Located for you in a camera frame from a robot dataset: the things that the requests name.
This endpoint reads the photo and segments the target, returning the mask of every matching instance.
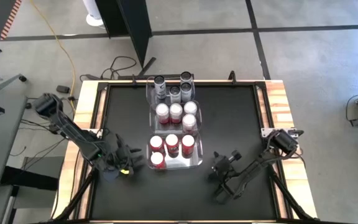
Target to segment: desk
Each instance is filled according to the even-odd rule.
[[[112,83],[131,83],[127,80],[110,81]],[[196,80],[198,82],[231,82],[231,80]],[[288,105],[284,84],[280,80],[260,81],[260,80],[238,80],[238,82],[264,82],[266,87],[266,95],[262,90],[258,90],[259,104],[262,112],[262,120],[265,127],[274,125],[276,128],[293,127],[290,107]],[[94,127],[96,129],[101,126],[101,119],[106,99],[106,92],[101,90],[98,95],[99,81],[85,81],[81,88],[80,97],[76,109],[74,122],[81,128],[88,129]],[[272,123],[269,124],[268,116],[272,116]],[[72,195],[77,191],[81,172],[83,171],[83,159],[76,157],[78,148],[69,142],[63,164],[62,174],[60,176],[59,199],[55,216],[59,215],[69,203]],[[306,175],[304,164],[300,159],[289,159],[283,161],[283,172],[289,191],[293,194],[296,201],[309,213],[312,217],[316,217],[313,198]],[[278,196],[278,207],[282,218],[286,216],[285,203],[281,192],[276,188]],[[90,199],[90,190],[88,189],[80,203],[78,218],[86,218],[86,206]]]

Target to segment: orange striped tape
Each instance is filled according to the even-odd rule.
[[[13,20],[15,19],[16,14],[19,11],[19,8],[20,8],[21,4],[22,4],[21,0],[16,0],[16,2],[14,3],[14,5],[12,7],[12,10],[11,10],[11,13],[10,13],[10,15],[8,16],[8,18],[7,18],[6,22],[5,22],[5,26],[1,31],[0,40],[4,40],[7,37],[9,29],[12,26]]]

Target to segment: concrete floor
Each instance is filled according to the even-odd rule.
[[[34,0],[57,34],[103,33],[85,24],[86,10],[80,0]],[[334,26],[358,24],[358,1],[350,0],[252,0],[259,27]],[[147,0],[152,29],[249,28],[243,0]],[[23,0],[9,36],[50,35],[43,21]],[[345,119],[346,101],[358,94],[358,30],[271,32],[260,34],[270,76],[285,82],[294,123],[305,130],[300,138],[305,150],[309,183],[317,214],[322,220],[358,223],[358,127]],[[135,57],[130,38],[63,40],[79,75],[99,75],[114,57]],[[22,73],[29,83],[16,82],[5,94],[38,97],[55,93],[57,85],[71,85],[71,68],[54,40],[0,42],[0,74],[9,78]],[[199,79],[226,79],[235,70],[241,79],[263,79],[251,33],[155,36],[147,58],[156,57],[148,74],[194,72]],[[130,62],[120,61],[117,68]],[[140,66],[123,71],[137,74]],[[358,106],[349,108],[358,116]],[[31,111],[25,119],[41,120]],[[58,141],[44,131],[21,129],[12,153],[27,146],[22,157],[12,157],[19,167],[24,156]],[[50,156],[63,156],[61,144]],[[26,209],[16,223],[49,218],[51,208]]]

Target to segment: clear plastic tray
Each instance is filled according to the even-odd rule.
[[[152,106],[150,107],[150,115],[149,115],[149,120],[150,120],[150,128],[153,131],[153,133],[155,134],[183,134],[183,133],[196,133],[198,131],[201,130],[201,127],[203,125],[203,117],[201,116],[201,108],[200,108],[200,104],[193,100],[193,102],[196,103],[197,105],[197,113],[196,113],[196,125],[195,128],[191,131],[185,131],[183,130],[183,124],[182,122],[178,123],[178,124],[174,124],[171,122],[168,122],[167,124],[161,124],[158,121],[157,118],[157,114],[155,112],[155,108],[153,108]],[[181,107],[183,108],[185,106],[186,103],[180,103]],[[185,115],[185,111],[183,109],[183,113],[182,113],[182,118]]]
[[[193,133],[192,136],[195,139],[195,145],[194,150],[191,155],[191,157],[183,157],[181,153],[181,139],[186,134],[177,134],[178,140],[179,140],[179,153],[176,157],[171,157],[171,155],[168,153],[167,145],[165,144],[165,138],[168,136],[168,134],[157,134],[164,140],[164,150],[165,150],[165,163],[166,166],[164,169],[158,169],[156,168],[150,161],[151,155],[153,154],[153,151],[150,147],[150,139],[152,136],[149,137],[149,141],[147,142],[147,165],[151,169],[156,170],[169,170],[169,169],[186,169],[191,167],[196,167],[200,165],[203,162],[203,144],[201,142],[201,137],[199,133]]]
[[[148,77],[147,81],[146,81],[146,98],[147,98],[147,102],[149,102],[149,105],[155,109],[157,107],[157,105],[159,105],[160,103],[165,103],[167,105],[170,105],[171,102],[171,97],[170,97],[170,92],[169,89],[173,86],[180,86],[180,80],[177,79],[165,79],[165,83],[166,83],[166,87],[167,87],[167,97],[165,97],[165,99],[158,99],[157,98],[157,94],[155,93],[155,88],[154,88],[154,78],[155,77]],[[195,96],[196,96],[196,92],[195,92],[195,86],[194,86],[194,82],[192,84],[192,88],[191,88],[191,100],[193,101]]]

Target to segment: yellow cable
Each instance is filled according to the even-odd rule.
[[[74,86],[75,86],[75,77],[76,77],[73,60],[71,59],[70,55],[67,53],[66,49],[62,46],[62,43],[60,43],[59,39],[57,38],[57,35],[56,35],[55,31],[52,29],[52,26],[49,24],[47,18],[45,18],[45,16],[41,13],[41,11],[38,9],[38,7],[34,4],[33,0],[30,0],[30,2],[34,6],[34,8],[37,10],[37,12],[40,14],[40,16],[44,19],[44,21],[47,23],[50,31],[52,31],[53,35],[55,36],[55,39],[56,39],[57,43],[59,44],[60,48],[66,53],[68,59],[70,60],[71,67],[73,68],[73,84],[71,84],[70,96],[73,96],[73,94],[74,94]],[[71,104],[71,107],[73,108],[73,111],[75,112],[73,101],[70,100],[70,104]]]

